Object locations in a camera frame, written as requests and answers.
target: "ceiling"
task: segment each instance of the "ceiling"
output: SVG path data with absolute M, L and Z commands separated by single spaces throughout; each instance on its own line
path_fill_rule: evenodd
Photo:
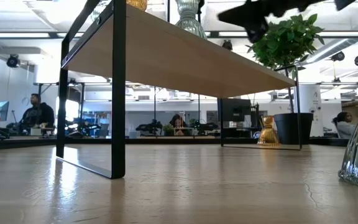
M 167 20 L 167 1 L 149 0 L 147 12 L 161 19 Z M 66 32 L 76 15 L 83 7 L 85 0 L 0 0 L 0 32 Z M 206 0 L 202 8 L 201 24 L 205 31 L 243 31 L 241 27 L 233 26 L 218 21 L 217 14 L 236 6 L 240 6 L 244 0 Z M 304 17 L 318 13 L 316 25 L 326 30 L 355 30 L 358 29 L 358 1 L 349 7 L 337 12 L 334 1 L 325 1 L 310 6 Z M 279 22 L 288 19 L 290 16 L 299 14 L 297 10 L 287 11 L 282 18 L 268 17 L 268 21 Z M 177 5 L 170 0 L 170 22 L 176 23 L 179 20 Z M 92 23 L 91 17 L 81 31 Z M 0 49 L 7 47 L 37 47 L 42 50 L 43 55 L 26 57 L 30 63 L 40 64 L 44 61 L 59 65 L 61 39 L 0 39 Z M 221 45 L 223 39 L 210 39 L 215 44 Z M 327 43 L 340 41 L 337 39 L 326 39 Z M 248 54 L 246 45 L 250 45 L 246 38 L 231 39 L 233 52 L 252 60 L 253 54 Z M 300 80 L 308 82 L 330 82 L 334 74 L 341 77 L 342 82 L 358 82 L 358 67 L 354 65 L 354 58 L 358 55 L 358 43 L 342 50 L 346 57 L 342 62 L 320 60 L 319 62 L 305 65 L 306 71 L 300 73 Z M 74 78 L 90 79 L 89 75 L 71 73 Z

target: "black metal frame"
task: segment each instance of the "black metal frame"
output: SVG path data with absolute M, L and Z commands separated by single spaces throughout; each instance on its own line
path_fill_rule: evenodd
M 281 68 L 277 68 L 275 69 L 276 72 L 281 71 L 281 70 L 285 70 L 285 75 L 289 78 L 288 72 L 287 70 L 289 68 L 294 68 L 295 69 L 295 84 L 296 84 L 296 105 L 297 105 L 297 114 L 298 114 L 298 140 L 299 140 L 299 149 L 293 149 L 293 148 L 285 148 L 285 147 L 281 147 L 280 149 L 287 149 L 287 150 L 302 150 L 302 128 L 301 128 L 301 109 L 300 109 L 300 99 L 299 99 L 299 77 L 298 77 L 298 67 L 296 65 L 289 65 L 286 67 L 281 67 Z M 290 97 L 290 103 L 291 106 L 293 106 L 292 103 L 292 95 L 291 95 L 291 87 L 288 87 L 288 95 Z M 219 119 L 220 119 L 220 123 L 221 123 L 221 146 L 224 147 L 224 132 L 223 132 L 223 103 L 222 103 L 222 99 L 219 99 L 220 104 L 219 104 L 219 109 L 220 109 L 220 115 L 219 115 Z M 263 148 L 263 149 L 278 149 L 277 147 L 257 147 L 257 146 L 228 146 L 228 147 L 240 147 L 240 148 Z
M 59 112 L 57 150 L 58 159 L 69 162 L 95 174 L 110 179 L 118 179 L 125 176 L 125 79 L 126 79 L 126 1 L 111 1 L 98 19 L 90 25 L 74 47 L 69 50 L 69 44 L 74 39 L 85 20 L 98 5 L 99 0 L 87 0 L 80 15 L 75 19 L 66 37 L 62 41 L 62 64 L 59 79 Z M 78 53 L 85 43 L 92 38 L 101 26 L 113 16 L 113 41 L 112 41 L 112 133 L 111 133 L 111 170 L 81 162 L 79 160 L 65 159 L 65 104 L 68 92 L 67 63 Z

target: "white wall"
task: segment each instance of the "white wall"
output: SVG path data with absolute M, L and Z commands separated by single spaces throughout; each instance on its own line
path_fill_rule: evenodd
M 290 103 L 286 102 L 259 102 L 259 110 L 267 111 L 269 115 L 275 115 L 279 113 L 289 113 Z M 200 103 L 201 119 L 206 121 L 207 111 L 217 111 L 218 106 L 216 102 L 207 101 Z M 153 111 L 153 101 L 127 101 L 126 111 Z M 187 102 L 158 102 L 156 105 L 157 111 L 198 111 L 198 102 L 187 101 Z M 85 102 L 84 111 L 111 111 L 111 102 Z M 323 114 L 323 126 L 329 129 L 335 130 L 332 119 L 342 111 L 341 102 L 322 102 L 321 112 Z M 147 121 L 144 123 L 151 122 L 150 118 L 147 117 Z
M 23 68 L 11 69 L 5 60 L 0 59 L 0 101 L 9 101 L 7 121 L 0 122 L 0 127 L 14 122 L 12 110 L 16 119 L 22 118 L 24 111 L 31 107 L 29 98 L 31 93 L 37 93 L 38 88 L 33 86 L 34 74 Z

